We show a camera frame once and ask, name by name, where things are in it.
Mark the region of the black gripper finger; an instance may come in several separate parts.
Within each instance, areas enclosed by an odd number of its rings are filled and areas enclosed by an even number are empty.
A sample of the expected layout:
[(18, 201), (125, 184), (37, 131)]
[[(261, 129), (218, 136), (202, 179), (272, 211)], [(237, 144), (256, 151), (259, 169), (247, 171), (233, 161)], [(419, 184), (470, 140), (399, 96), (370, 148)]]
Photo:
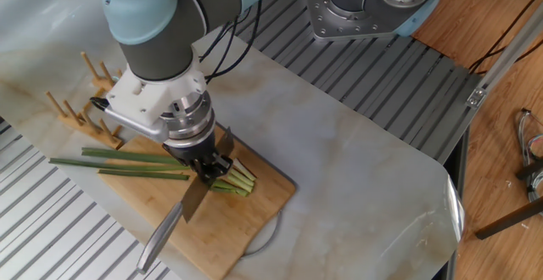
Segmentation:
[(214, 166), (204, 166), (196, 170), (198, 181), (206, 187), (211, 187), (220, 176), (220, 171)]
[(232, 169), (233, 160), (228, 156), (215, 154), (214, 176), (215, 178), (225, 176)]

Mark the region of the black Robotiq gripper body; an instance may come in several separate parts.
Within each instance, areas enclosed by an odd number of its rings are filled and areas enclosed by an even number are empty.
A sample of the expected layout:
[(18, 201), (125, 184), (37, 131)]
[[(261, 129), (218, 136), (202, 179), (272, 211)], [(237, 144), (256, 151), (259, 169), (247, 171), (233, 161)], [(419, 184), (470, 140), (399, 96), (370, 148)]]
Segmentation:
[(185, 148), (174, 144), (165, 144), (165, 150), (196, 172), (224, 172), (225, 166), (217, 159), (219, 153), (216, 149), (216, 136), (211, 132), (201, 142)]

